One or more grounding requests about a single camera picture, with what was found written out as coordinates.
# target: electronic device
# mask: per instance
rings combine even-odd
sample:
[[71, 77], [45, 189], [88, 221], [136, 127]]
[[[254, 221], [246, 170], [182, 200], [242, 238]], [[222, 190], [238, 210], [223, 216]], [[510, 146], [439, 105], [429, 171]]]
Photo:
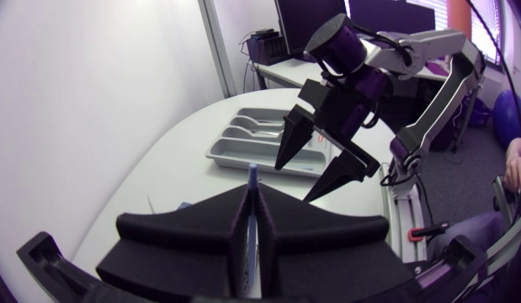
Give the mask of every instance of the electronic device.
[[343, 0], [275, 0], [288, 54], [303, 54], [312, 34], [329, 19], [346, 13]]
[[352, 21], [375, 33], [415, 34], [436, 28], [433, 9], [406, 1], [351, 0], [349, 4]]
[[249, 57], [254, 63], [270, 66], [285, 60], [290, 56], [284, 45], [284, 38], [278, 31], [263, 29], [251, 35], [247, 40]]

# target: desk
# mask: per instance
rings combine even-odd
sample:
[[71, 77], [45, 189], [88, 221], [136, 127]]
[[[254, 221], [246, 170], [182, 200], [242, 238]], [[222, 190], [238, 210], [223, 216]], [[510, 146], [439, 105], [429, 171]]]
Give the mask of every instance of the desk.
[[[124, 212], [162, 213], [176, 210], [182, 202], [195, 203], [247, 182], [247, 171], [218, 167], [205, 152], [241, 107], [290, 110], [294, 104], [310, 109], [297, 98], [299, 89], [269, 89], [245, 93], [212, 104], [169, 130], [141, 159], [105, 205], [84, 238], [72, 262], [97, 276], [95, 268], [119, 240], [116, 217]], [[393, 133], [382, 122], [354, 137], [379, 162], [389, 162]], [[303, 199], [315, 178], [259, 173], [261, 182]], [[345, 215], [384, 215], [378, 173], [364, 182], [352, 182], [327, 194], [314, 205]]]
[[[260, 88], [266, 88], [264, 78], [276, 82], [286, 88], [301, 88], [305, 84], [306, 79], [317, 82], [322, 80], [322, 69], [316, 63], [305, 62], [297, 59], [289, 59], [272, 66], [258, 65], [258, 82]], [[428, 68], [424, 67], [416, 77], [445, 81], [446, 76], [440, 76], [432, 73]]]

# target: blue object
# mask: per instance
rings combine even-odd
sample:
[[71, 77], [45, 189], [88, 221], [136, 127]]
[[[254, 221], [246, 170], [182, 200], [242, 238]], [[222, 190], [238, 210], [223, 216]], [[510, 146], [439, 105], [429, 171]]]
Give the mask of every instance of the blue object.
[[[521, 114], [521, 99], [519, 96], [517, 96], [517, 102]], [[514, 138], [521, 137], [518, 111], [514, 103], [513, 92], [506, 90], [497, 96], [492, 117], [494, 119], [496, 138], [503, 148], [507, 148]]]
[[256, 189], [258, 187], [258, 165], [255, 163], [249, 163], [249, 189]]
[[[469, 97], [465, 98], [462, 102], [462, 114], [460, 117], [464, 117], [467, 113], [469, 102]], [[489, 109], [479, 98], [476, 98], [476, 101], [473, 104], [473, 110], [471, 111], [470, 120], [468, 120], [468, 126], [484, 127], [488, 121], [488, 118], [491, 116], [492, 110]]]

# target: purple accent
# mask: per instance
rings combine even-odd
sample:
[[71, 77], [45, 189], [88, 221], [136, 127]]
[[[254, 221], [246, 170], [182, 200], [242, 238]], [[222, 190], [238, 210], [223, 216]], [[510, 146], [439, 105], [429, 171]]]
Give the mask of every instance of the purple accent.
[[435, 75], [446, 76], [446, 77], [449, 75], [449, 73], [446, 72], [438, 63], [429, 61], [429, 62], [425, 63], [425, 67], [428, 68], [428, 70]]
[[402, 142], [398, 138], [391, 140], [389, 150], [393, 154], [395, 160], [399, 163], [403, 163], [404, 158], [408, 155], [408, 150], [404, 147], [404, 145], [402, 145]]
[[368, 114], [369, 112], [364, 109], [364, 106], [358, 104], [358, 106], [352, 110], [352, 114], [346, 119], [346, 122], [344, 122], [343, 127], [340, 130], [341, 134], [349, 138], [354, 136]]
[[297, 60], [305, 61], [305, 62], [316, 63], [316, 59], [313, 56], [311, 56], [311, 54], [308, 54], [308, 53], [298, 54], [294, 58]]
[[387, 85], [387, 77], [379, 69], [362, 66], [353, 73], [346, 81], [346, 86], [354, 87], [360, 91], [368, 100], [376, 102]]
[[343, 27], [326, 47], [323, 60], [336, 73], [342, 74], [353, 72], [359, 68], [366, 56], [367, 49], [358, 36], [348, 27]]

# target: black cable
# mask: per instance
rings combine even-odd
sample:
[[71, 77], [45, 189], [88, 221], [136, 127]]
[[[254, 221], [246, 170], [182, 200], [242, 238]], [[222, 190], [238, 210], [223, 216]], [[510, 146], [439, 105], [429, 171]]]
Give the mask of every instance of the black cable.
[[372, 36], [376, 40], [380, 42], [386, 43], [388, 46], [392, 47], [402, 56], [402, 60], [404, 60], [404, 64], [406, 66], [410, 66], [412, 64], [412, 56], [406, 51], [404, 47], [402, 47], [398, 42], [391, 40], [383, 35], [379, 35], [378, 33], [375, 33], [374, 31], [370, 29], [363, 28], [357, 24], [354, 24], [354, 28], [363, 34]]
[[430, 218], [430, 225], [434, 225], [434, 218], [432, 216], [432, 211], [430, 209], [430, 204], [428, 202], [427, 190], [425, 189], [425, 184], [421, 180], [421, 176], [417, 175], [417, 182], [419, 183], [419, 188], [423, 191], [423, 196], [425, 198], [425, 204], [427, 205], [428, 217]]
[[247, 79], [247, 68], [249, 67], [249, 62], [251, 59], [247, 61], [247, 64], [245, 65], [245, 72], [243, 73], [243, 93], [245, 93], [245, 79]]
[[437, 235], [430, 236], [429, 239], [427, 239], [427, 246], [430, 245], [430, 242], [436, 237]]
[[[258, 41], [258, 37], [253, 38], [253, 45], [251, 46], [252, 49], [251, 49], [251, 51], [250, 51], [250, 53], [251, 53], [251, 55], [250, 55], [250, 59], [251, 59], [251, 66], [252, 66], [252, 67], [254, 67], [254, 60], [253, 60], [254, 46], [257, 44], [257, 41]], [[256, 71], [254, 70], [254, 68], [252, 69], [252, 72], [253, 72], [253, 91], [254, 91], [254, 88], [255, 88], [255, 84], [254, 84], [254, 73], [256, 72]]]
[[[509, 72], [507, 63], [505, 62], [505, 58], [503, 57], [503, 53], [500, 50], [499, 46], [497, 45], [497, 41], [494, 39], [492, 32], [490, 31], [490, 29], [488, 29], [488, 26], [486, 25], [485, 20], [483, 20], [481, 14], [479, 12], [477, 12], [476, 7], [473, 5], [471, 0], [466, 0], [466, 2], [470, 5], [471, 10], [476, 14], [479, 21], [481, 21], [482, 25], [485, 27], [486, 32], [488, 33], [488, 36], [490, 37], [490, 40], [492, 40], [494, 47], [496, 47], [496, 51], [499, 55], [502, 65], [505, 68], [505, 73], [507, 74], [507, 80], [509, 81], [509, 86], [511, 87], [511, 91], [513, 92], [513, 99], [514, 99], [514, 103], [516, 105], [516, 111], [518, 114], [518, 123], [520, 126], [520, 134], [521, 134], [521, 110], [520, 110], [520, 105], [518, 104], [518, 95], [516, 94], [516, 91], [514, 90], [513, 79], [511, 78], [511, 73]], [[520, 195], [518, 196], [518, 207], [517, 207], [515, 217], [514, 217], [515, 220], [517, 219], [517, 216], [519, 215], [520, 211], [521, 211], [521, 188], [520, 188]]]
[[388, 178], [393, 178], [393, 176], [391, 176], [391, 175], [387, 175], [387, 176], [385, 176], [383, 179], [381, 179], [381, 181], [380, 181], [380, 185], [381, 185], [381, 186], [395, 186], [395, 185], [400, 185], [400, 184], [402, 184], [402, 183], [406, 183], [406, 182], [410, 181], [410, 179], [412, 179], [413, 176], [415, 176], [415, 175], [416, 175], [416, 174], [413, 173], [410, 177], [408, 177], [408, 178], [404, 178], [404, 179], [401, 180], [401, 181], [395, 181], [395, 182], [393, 182], [393, 183], [386, 183], [385, 181], [386, 181]]
[[237, 44], [238, 45], [243, 45], [246, 42], [245, 38], [247, 38], [247, 36], [249, 36], [252, 33], [256, 33], [256, 30], [248, 32], [246, 35], [243, 36], [243, 38]]

